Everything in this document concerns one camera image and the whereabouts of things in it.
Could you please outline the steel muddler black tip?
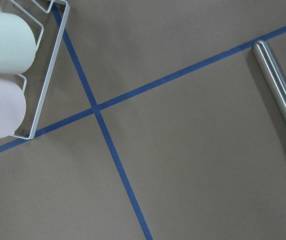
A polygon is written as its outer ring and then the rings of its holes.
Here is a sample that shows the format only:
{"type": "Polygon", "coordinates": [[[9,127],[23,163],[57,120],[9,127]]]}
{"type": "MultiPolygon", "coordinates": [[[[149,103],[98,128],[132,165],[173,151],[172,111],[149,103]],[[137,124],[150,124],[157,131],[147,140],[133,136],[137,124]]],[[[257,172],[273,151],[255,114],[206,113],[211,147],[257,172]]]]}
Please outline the steel muddler black tip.
{"type": "Polygon", "coordinates": [[[286,78],[269,45],[259,40],[252,45],[252,52],[263,73],[265,81],[273,95],[286,124],[286,78]]]}

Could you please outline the pale pink plastic cup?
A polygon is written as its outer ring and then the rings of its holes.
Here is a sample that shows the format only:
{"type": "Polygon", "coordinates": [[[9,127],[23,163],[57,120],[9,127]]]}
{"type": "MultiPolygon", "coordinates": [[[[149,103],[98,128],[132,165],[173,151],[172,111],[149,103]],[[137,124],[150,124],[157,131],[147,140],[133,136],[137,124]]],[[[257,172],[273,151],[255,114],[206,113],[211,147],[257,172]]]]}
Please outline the pale pink plastic cup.
{"type": "Polygon", "coordinates": [[[0,78],[0,138],[15,133],[25,112],[26,100],[22,89],[15,82],[0,78]]]}

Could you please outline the pale green plastic cup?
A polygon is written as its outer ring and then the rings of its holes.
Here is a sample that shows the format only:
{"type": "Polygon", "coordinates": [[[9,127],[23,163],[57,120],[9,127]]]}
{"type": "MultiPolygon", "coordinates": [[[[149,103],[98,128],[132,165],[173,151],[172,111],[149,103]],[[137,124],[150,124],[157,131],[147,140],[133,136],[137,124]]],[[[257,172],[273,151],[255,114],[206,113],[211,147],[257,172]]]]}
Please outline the pale green plastic cup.
{"type": "Polygon", "coordinates": [[[19,16],[0,12],[0,74],[27,71],[36,54],[36,42],[29,25],[19,16]]]}

